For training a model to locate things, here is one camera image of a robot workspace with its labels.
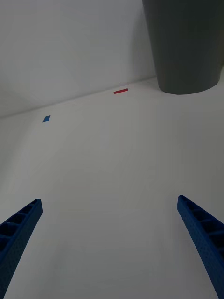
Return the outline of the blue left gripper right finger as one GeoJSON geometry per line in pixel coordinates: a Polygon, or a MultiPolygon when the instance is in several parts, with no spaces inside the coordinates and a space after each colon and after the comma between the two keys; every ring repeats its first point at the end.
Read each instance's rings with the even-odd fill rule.
{"type": "Polygon", "coordinates": [[[183,195],[178,197],[177,210],[218,298],[224,298],[224,224],[183,195]]]}

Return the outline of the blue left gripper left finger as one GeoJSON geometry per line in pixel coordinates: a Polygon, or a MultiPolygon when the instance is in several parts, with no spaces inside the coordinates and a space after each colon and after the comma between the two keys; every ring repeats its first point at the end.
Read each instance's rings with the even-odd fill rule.
{"type": "Polygon", "coordinates": [[[42,201],[35,199],[0,225],[0,298],[6,294],[42,213],[42,201]]]}

